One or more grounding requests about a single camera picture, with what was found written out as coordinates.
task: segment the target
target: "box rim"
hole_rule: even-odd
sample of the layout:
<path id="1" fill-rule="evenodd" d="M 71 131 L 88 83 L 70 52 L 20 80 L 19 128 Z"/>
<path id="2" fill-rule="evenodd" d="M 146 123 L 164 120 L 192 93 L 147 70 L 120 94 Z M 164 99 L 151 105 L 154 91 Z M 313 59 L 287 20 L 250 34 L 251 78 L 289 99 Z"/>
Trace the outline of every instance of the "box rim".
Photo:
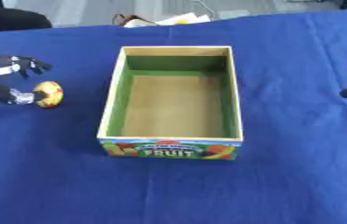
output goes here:
<path id="1" fill-rule="evenodd" d="M 233 138 L 225 138 L 225 137 L 162 137 L 162 136 L 107 136 L 108 124 L 110 122 L 110 118 L 112 116 L 112 109 L 115 102 L 115 97 L 117 95 L 117 84 L 119 82 L 121 71 L 123 70 L 124 63 L 126 61 L 126 56 L 128 56 L 125 52 L 125 49 L 142 49 L 142 48 L 215 48 L 215 49 L 227 49 L 229 56 L 229 67 L 231 68 L 230 73 L 230 84 L 233 89 L 232 97 L 234 103 L 234 109 L 236 112 L 235 123 L 237 127 L 237 137 Z M 240 99 L 238 94 L 238 85 L 237 85 L 237 77 L 236 77 L 236 68 L 233 58 L 233 51 L 230 45 L 143 45 L 143 46 L 122 46 L 119 54 L 117 56 L 117 63 L 114 68 L 114 72 L 112 74 L 112 79 L 110 82 L 110 90 L 108 92 L 108 98 L 105 103 L 103 117 L 100 122 L 100 127 L 97 133 L 97 138 L 116 138 L 116 139 L 177 139 L 177 140 L 205 140 L 205 141 L 231 141 L 231 142 L 243 142 L 243 124 L 241 118 L 240 111 Z"/>

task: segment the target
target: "fruit box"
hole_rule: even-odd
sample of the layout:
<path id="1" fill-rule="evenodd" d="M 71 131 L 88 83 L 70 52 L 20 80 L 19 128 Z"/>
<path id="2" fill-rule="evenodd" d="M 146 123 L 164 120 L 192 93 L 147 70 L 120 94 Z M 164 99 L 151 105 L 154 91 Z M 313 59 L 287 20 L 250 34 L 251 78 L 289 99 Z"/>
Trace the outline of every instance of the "fruit box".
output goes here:
<path id="1" fill-rule="evenodd" d="M 243 141 L 230 46 L 125 46 L 98 139 L 111 156 L 227 159 Z"/>

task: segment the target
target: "fruit illustration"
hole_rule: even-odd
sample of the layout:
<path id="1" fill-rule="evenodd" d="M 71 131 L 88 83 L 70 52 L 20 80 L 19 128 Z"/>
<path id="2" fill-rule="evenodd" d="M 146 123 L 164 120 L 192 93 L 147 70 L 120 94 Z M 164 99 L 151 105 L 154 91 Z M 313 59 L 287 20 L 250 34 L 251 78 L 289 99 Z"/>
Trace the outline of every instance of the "fruit illustration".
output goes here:
<path id="1" fill-rule="evenodd" d="M 112 142 L 103 143 L 103 147 L 107 150 L 111 155 L 115 156 L 124 156 L 124 152 L 120 149 L 119 146 L 115 145 Z"/>
<path id="2" fill-rule="evenodd" d="M 136 153 L 137 154 L 137 150 L 132 149 L 132 148 L 123 149 L 123 151 L 125 153 L 129 153 L 129 154 L 132 154 L 132 153 Z"/>
<path id="3" fill-rule="evenodd" d="M 221 144 L 211 144 L 208 147 L 208 151 L 213 152 L 215 154 L 218 153 L 223 153 L 223 151 L 225 150 L 225 148 L 227 148 L 227 146 L 225 145 L 221 145 Z"/>
<path id="4" fill-rule="evenodd" d="M 127 149 L 127 148 L 134 148 L 135 144 L 133 143 L 117 143 L 117 146 L 120 147 L 120 149 Z"/>
<path id="5" fill-rule="evenodd" d="M 224 158 L 230 159 L 230 154 L 235 150 L 235 146 L 212 144 L 201 156 L 206 159 Z"/>

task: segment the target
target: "table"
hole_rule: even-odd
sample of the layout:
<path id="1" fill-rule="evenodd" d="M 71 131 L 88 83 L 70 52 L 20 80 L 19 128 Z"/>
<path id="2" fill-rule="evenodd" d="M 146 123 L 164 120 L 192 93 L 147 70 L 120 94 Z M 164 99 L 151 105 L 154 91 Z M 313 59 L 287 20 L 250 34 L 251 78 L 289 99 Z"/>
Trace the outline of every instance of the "table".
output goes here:
<path id="1" fill-rule="evenodd" d="M 96 132 L 121 46 L 232 46 L 244 121 L 229 161 L 106 157 Z M 51 62 L 56 109 L 0 104 L 0 224 L 347 223 L 347 11 L 208 24 L 0 32 Z"/>

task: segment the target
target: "cable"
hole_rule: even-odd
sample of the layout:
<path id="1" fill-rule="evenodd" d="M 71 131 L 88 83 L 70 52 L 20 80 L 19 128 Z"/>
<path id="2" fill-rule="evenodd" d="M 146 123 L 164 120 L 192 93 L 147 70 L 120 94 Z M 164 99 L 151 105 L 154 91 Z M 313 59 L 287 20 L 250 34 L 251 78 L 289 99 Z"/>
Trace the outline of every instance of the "cable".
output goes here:
<path id="1" fill-rule="evenodd" d="M 211 10 L 208 5 L 206 5 L 202 0 L 190 0 L 190 2 L 192 3 L 199 3 L 200 5 L 203 6 L 203 8 L 205 8 L 209 13 L 210 13 L 210 19 L 213 20 L 216 18 L 216 13 Z"/>

